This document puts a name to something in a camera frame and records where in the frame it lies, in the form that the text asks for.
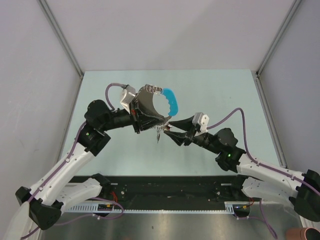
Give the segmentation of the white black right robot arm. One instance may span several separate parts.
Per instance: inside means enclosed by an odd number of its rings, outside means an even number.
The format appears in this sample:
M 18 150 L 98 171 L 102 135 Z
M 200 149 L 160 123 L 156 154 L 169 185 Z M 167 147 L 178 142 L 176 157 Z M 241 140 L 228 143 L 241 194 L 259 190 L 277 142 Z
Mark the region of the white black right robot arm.
M 308 169 L 306 172 L 290 170 L 262 161 L 252 156 L 248 148 L 237 147 L 238 140 L 230 128 L 222 128 L 215 134 L 206 129 L 209 117 L 203 113 L 171 121 L 163 132 L 178 146 L 197 145 L 217 155 L 215 161 L 224 171 L 237 174 L 230 188 L 231 196 L 242 201 L 245 197 L 281 203 L 292 207 L 301 217 L 320 220 L 320 175 Z

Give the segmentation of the metal key organizer with rings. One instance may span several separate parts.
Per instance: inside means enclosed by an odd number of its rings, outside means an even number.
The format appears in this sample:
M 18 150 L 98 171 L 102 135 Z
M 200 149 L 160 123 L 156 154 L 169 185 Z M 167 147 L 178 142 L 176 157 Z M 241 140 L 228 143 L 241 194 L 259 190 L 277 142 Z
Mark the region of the metal key organizer with rings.
M 172 96 L 173 93 L 168 88 L 162 88 L 163 92 L 161 95 L 153 95 L 153 105 L 155 107 L 155 110 L 163 115 L 164 117 L 169 117 L 169 121 L 172 117 L 174 117 L 178 113 L 178 104 L 176 101 L 170 101 L 168 100 L 167 96 L 164 94 L 165 91 L 169 92 L 169 95 Z M 169 121 L 166 122 L 164 125 L 155 126 L 151 129 L 155 130 L 156 132 L 156 140 L 159 141 L 161 134 L 163 130 L 166 130 L 169 128 Z

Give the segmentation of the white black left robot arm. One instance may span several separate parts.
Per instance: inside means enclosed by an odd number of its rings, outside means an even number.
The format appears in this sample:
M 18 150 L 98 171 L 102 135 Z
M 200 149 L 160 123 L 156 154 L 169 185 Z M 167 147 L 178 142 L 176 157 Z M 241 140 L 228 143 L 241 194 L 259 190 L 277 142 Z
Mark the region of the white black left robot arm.
M 76 133 L 70 150 L 57 164 L 31 187 L 21 186 L 15 196 L 25 213 L 38 229 L 51 228 L 64 211 L 84 200 L 110 196 L 109 182 L 101 174 L 95 174 L 75 190 L 64 194 L 63 189 L 75 174 L 93 160 L 111 140 L 110 130 L 132 126 L 139 134 L 158 126 L 164 126 L 178 111 L 174 92 L 146 84 L 140 90 L 128 84 L 118 84 L 122 89 L 121 109 L 115 109 L 105 91 L 105 100 L 93 100 L 84 114 L 85 121 Z

